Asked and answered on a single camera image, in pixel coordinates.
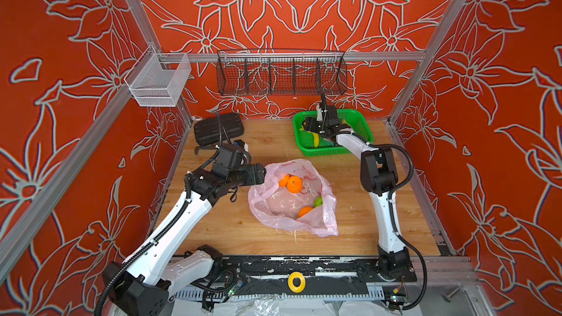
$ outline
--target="pink plastic bag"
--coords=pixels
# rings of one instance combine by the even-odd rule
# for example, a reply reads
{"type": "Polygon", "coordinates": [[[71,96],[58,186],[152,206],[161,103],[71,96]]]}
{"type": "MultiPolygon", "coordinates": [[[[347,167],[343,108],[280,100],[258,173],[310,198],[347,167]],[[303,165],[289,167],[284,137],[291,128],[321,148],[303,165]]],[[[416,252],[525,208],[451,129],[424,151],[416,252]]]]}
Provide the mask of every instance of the pink plastic bag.
{"type": "Polygon", "coordinates": [[[320,237],[338,235],[332,188],[310,161],[296,159],[269,164],[265,169],[264,183],[251,186],[248,193],[249,209],[260,222],[286,231],[307,230],[320,237]],[[287,173],[302,178],[300,193],[293,194],[287,188],[279,187],[279,180],[287,173]],[[300,209],[312,207],[319,196],[323,204],[298,218],[300,209]]]}

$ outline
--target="wooden table surface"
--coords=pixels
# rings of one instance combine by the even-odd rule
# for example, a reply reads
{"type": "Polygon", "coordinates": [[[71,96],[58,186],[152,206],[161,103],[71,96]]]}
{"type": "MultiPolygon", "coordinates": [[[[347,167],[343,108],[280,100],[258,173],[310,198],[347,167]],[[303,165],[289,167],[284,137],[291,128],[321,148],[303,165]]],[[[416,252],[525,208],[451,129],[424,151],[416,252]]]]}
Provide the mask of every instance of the wooden table surface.
{"type": "MultiPolygon", "coordinates": [[[[280,163],[305,158],[294,140],[291,120],[244,120],[245,133],[240,137],[249,145],[252,163],[280,163]]],[[[375,144],[390,143],[382,121],[369,121],[375,144]]],[[[193,131],[162,206],[158,223],[170,212],[184,190],[183,176],[199,167],[212,154],[197,146],[193,131]]],[[[248,187],[238,190],[234,203],[225,196],[193,228],[177,254],[194,251],[209,244],[223,254],[305,254],[305,255],[378,255],[378,228],[373,203],[359,180],[360,162],[352,154],[306,158],[324,176],[337,198],[335,216],[339,235],[320,238],[306,231],[287,232],[261,224],[250,212],[248,187]]],[[[398,180],[405,175],[398,159],[398,180]]],[[[423,255],[439,255],[437,245],[425,222],[410,185],[397,191],[397,207],[404,237],[423,255]]]]}

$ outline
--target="screw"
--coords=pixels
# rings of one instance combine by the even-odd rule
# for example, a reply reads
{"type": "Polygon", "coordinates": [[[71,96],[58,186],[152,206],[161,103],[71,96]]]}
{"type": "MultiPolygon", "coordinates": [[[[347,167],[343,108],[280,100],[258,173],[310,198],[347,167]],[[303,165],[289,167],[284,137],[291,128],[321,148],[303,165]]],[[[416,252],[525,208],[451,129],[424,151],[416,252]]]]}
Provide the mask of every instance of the screw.
{"type": "Polygon", "coordinates": [[[445,299],[446,302],[450,303],[451,299],[455,296],[455,294],[457,294],[459,292],[460,288],[456,287],[453,290],[451,290],[449,293],[443,294],[443,298],[445,299]]]}

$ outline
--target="red floral wallpaper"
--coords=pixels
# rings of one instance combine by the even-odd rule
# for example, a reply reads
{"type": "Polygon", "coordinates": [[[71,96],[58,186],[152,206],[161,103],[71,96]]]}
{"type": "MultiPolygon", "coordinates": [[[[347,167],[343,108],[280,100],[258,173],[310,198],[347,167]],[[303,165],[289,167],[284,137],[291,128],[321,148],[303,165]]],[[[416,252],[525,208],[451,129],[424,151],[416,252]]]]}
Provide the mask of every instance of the red floral wallpaper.
{"type": "Polygon", "coordinates": [[[105,266],[144,241],[185,129],[177,108],[130,99],[0,287],[0,312],[90,315],[105,266]]]}
{"type": "Polygon", "coordinates": [[[504,315],[562,313],[560,22],[562,0],[467,0],[397,124],[504,315]]]}
{"type": "MultiPolygon", "coordinates": [[[[124,0],[0,0],[0,238],[146,45],[124,0]]],[[[1,314],[91,314],[100,273],[144,239],[186,125],[130,100],[0,286],[1,314]]]]}
{"type": "MultiPolygon", "coordinates": [[[[214,53],[242,47],[424,50],[450,0],[141,1],[164,51],[214,53]]],[[[215,67],[194,65],[183,94],[193,115],[228,109],[248,117],[287,118],[317,99],[221,97],[215,67]]],[[[414,66],[411,61],[350,64],[350,89],[332,101],[367,117],[388,116],[414,66]]]]}

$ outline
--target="green fruit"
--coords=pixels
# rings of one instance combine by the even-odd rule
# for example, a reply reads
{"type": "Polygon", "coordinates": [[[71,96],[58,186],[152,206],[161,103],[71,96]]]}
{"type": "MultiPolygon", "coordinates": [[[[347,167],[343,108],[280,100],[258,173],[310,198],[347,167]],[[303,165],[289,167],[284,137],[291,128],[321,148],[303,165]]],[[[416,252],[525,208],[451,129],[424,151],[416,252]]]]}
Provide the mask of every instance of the green fruit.
{"type": "Polygon", "coordinates": [[[320,205],[322,205],[322,197],[319,196],[318,198],[316,198],[314,200],[314,207],[319,207],[320,205]]]}

